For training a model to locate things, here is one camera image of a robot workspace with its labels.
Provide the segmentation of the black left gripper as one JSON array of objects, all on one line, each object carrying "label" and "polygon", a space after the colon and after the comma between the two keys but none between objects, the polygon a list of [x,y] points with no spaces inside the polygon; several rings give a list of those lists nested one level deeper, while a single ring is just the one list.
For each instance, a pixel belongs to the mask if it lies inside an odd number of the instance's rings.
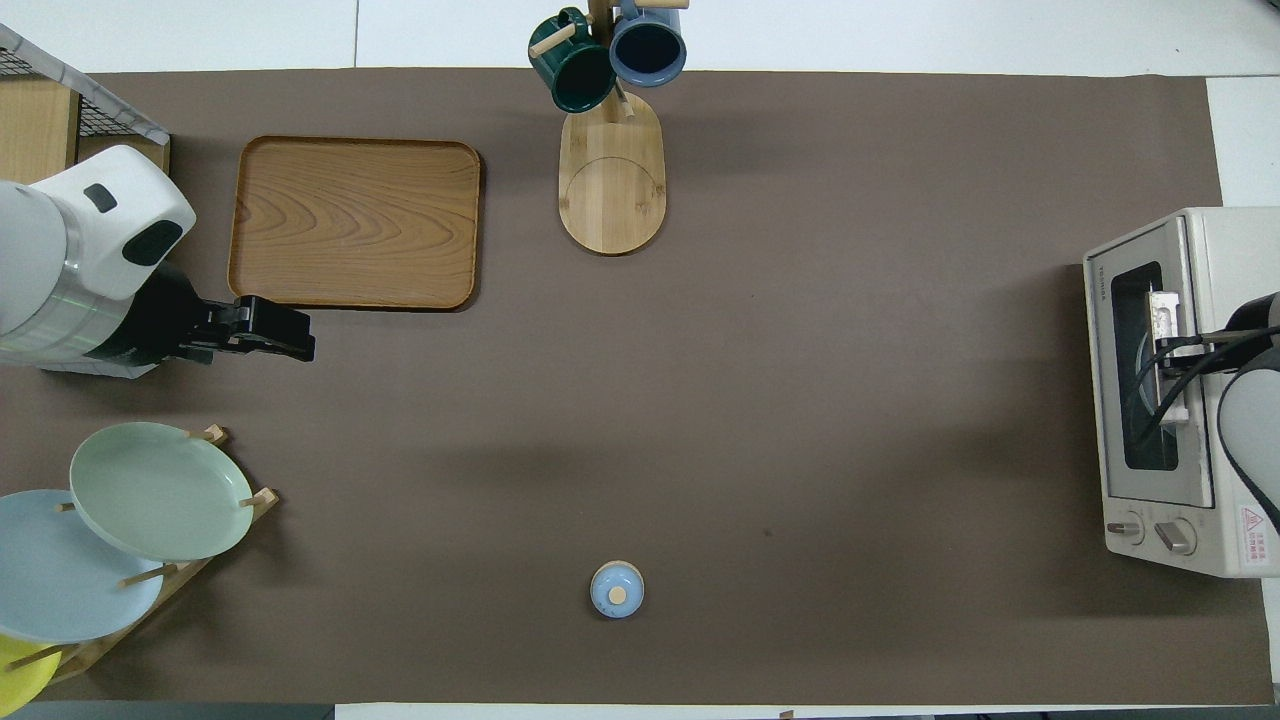
[{"label": "black left gripper", "polygon": [[[177,357],[202,365],[212,352],[275,354],[302,363],[315,359],[310,315],[255,295],[236,304],[206,304],[175,265],[160,265],[134,295],[115,332],[115,363],[159,364]],[[186,343],[195,332],[195,347]]]}]

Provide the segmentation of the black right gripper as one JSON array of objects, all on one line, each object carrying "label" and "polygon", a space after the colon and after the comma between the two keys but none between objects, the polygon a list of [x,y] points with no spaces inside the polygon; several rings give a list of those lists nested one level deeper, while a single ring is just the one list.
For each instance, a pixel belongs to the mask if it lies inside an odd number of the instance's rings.
[{"label": "black right gripper", "polygon": [[[1240,305],[1229,318],[1226,331],[1262,331],[1279,325],[1279,292],[1251,300]],[[1157,354],[1208,354],[1228,342],[1211,336],[1179,336],[1160,338],[1155,342]],[[1238,345],[1235,351],[1266,351],[1279,347],[1277,334],[1254,338]],[[1158,363],[1164,378],[1183,378],[1204,373],[1235,372],[1236,361],[1229,356],[1196,355],[1171,356]]]}]

